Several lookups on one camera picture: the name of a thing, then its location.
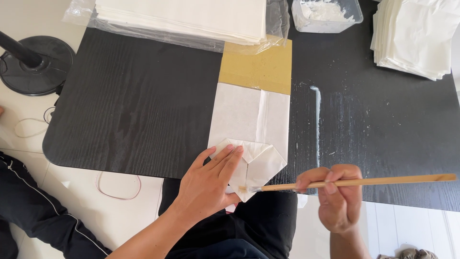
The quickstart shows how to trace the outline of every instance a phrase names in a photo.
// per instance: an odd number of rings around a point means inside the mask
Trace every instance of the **paintbrush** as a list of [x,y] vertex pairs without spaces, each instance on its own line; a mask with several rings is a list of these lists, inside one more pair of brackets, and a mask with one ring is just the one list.
[[[437,175],[422,175],[422,176],[402,176],[402,177],[383,177],[369,179],[350,179],[337,180],[334,182],[336,186],[356,186],[356,185],[375,185],[375,184],[391,184],[391,183],[412,183],[412,182],[445,182],[455,181],[455,174],[437,174]],[[312,182],[307,188],[321,188],[326,185],[326,182]],[[267,186],[240,186],[241,193],[255,193],[264,191],[281,191],[295,189],[295,183],[275,184]]]

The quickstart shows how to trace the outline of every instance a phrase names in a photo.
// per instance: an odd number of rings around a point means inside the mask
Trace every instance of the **black table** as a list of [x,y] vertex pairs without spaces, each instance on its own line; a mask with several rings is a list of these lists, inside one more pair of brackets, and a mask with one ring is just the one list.
[[[270,184],[350,163],[364,177],[457,173],[460,108],[452,75],[436,82],[377,67],[377,2],[340,34],[293,28],[288,165]],[[181,178],[206,148],[222,54],[87,29],[43,141],[61,166]],[[460,183],[365,186],[364,200],[460,211]]]

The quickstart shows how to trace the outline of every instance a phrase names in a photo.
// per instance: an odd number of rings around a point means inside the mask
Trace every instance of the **black fan stand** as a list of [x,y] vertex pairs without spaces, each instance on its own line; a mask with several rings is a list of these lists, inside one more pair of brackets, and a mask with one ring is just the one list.
[[29,96],[54,93],[63,85],[75,58],[64,41],[32,36],[15,41],[0,31],[0,78],[11,90]]

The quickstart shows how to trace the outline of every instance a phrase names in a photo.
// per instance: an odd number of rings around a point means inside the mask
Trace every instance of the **hand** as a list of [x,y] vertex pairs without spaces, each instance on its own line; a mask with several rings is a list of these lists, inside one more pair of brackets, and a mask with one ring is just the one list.
[[183,213],[195,224],[231,204],[240,202],[236,193],[225,193],[243,155],[242,146],[238,146],[233,152],[232,150],[233,145],[228,145],[204,166],[204,160],[216,151],[216,147],[203,151],[182,178],[179,194],[170,208],[177,213]]
[[337,187],[333,182],[339,179],[362,179],[361,170],[356,165],[334,165],[331,170],[326,167],[311,169],[297,177],[296,189],[305,192],[310,182],[329,181],[324,188],[318,188],[319,219],[330,232],[343,234],[352,231],[358,222],[362,187]]

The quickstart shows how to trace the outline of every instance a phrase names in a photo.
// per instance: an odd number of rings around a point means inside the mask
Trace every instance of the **black pants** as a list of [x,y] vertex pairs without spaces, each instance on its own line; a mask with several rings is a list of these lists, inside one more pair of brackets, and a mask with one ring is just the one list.
[[57,199],[38,188],[21,161],[0,152],[0,259],[18,254],[8,222],[62,251],[66,259],[102,259],[111,253]]
[[[179,193],[180,180],[164,179],[158,214],[163,214]],[[217,242],[244,239],[268,258],[287,259],[297,218],[297,195],[259,192],[240,202],[234,213],[221,210],[193,226],[171,251],[206,247]]]

